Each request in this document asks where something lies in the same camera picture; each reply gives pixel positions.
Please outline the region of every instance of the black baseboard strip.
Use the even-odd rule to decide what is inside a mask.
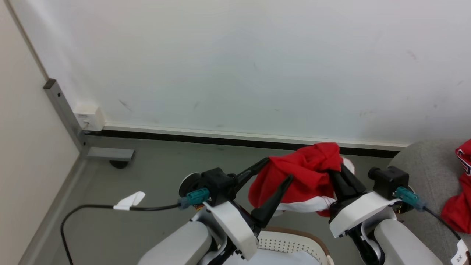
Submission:
[[[222,139],[222,138],[199,137],[199,136],[184,136],[184,135],[160,134],[160,133],[149,133],[149,132],[147,132],[147,133],[146,132],[138,133],[138,132],[102,130],[100,132],[90,131],[90,132],[86,132],[86,134],[90,135],[90,136],[105,136],[105,137],[119,137],[119,138],[147,139],[147,140],[161,140],[161,141],[194,142],[194,143],[206,143],[206,144],[218,144],[218,145],[232,145],[232,146],[268,148],[268,149],[283,149],[283,150],[297,150],[301,147],[308,146],[306,144],[279,143],[279,142],[266,142],[266,141],[249,141],[249,140],[234,140],[234,139]],[[340,147],[340,153],[342,155],[393,158],[399,152],[398,151],[390,151],[390,150]]]

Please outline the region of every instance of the wall stain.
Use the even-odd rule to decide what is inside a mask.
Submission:
[[[374,36],[374,41],[370,45],[370,50],[371,51],[374,51],[374,49],[376,48],[376,45],[380,41],[381,37],[382,37],[382,31],[380,30],[376,33],[376,35]]]
[[[378,111],[376,109],[370,109],[370,110],[366,110],[366,111],[360,111],[360,114],[359,116],[366,116],[368,114],[376,114],[378,113]]]
[[[131,109],[131,107],[129,107],[128,104],[126,104],[125,102],[123,102],[121,99],[118,99],[118,101],[119,101],[125,108],[127,108],[130,112],[133,111],[133,110]]]
[[[410,56],[410,58],[412,58],[414,61],[417,61],[417,56],[415,55],[415,53],[411,50],[407,50],[407,54]]]

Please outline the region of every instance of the gray metal post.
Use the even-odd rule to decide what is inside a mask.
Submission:
[[[105,159],[110,161],[131,161],[134,157],[133,149],[102,148],[90,146],[87,136],[75,118],[69,103],[65,99],[56,79],[49,79],[43,87],[54,109],[70,134],[80,153],[87,158]]]

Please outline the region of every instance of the wall socket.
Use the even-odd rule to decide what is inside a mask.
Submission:
[[[75,118],[85,131],[101,131],[105,126],[105,119],[99,107],[91,104],[80,104],[73,109]]]

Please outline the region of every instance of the red cloth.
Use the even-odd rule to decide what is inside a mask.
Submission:
[[[336,143],[318,143],[303,147],[284,157],[270,157],[270,163],[258,174],[249,190],[249,201],[260,207],[275,193],[279,184],[294,175],[282,203],[303,202],[316,196],[333,198],[333,187],[327,170],[341,170],[342,158]],[[317,212],[329,216],[329,211]]]
[[[463,192],[451,197],[443,207],[442,218],[458,232],[471,233],[471,140],[455,151],[464,168],[460,177]]]

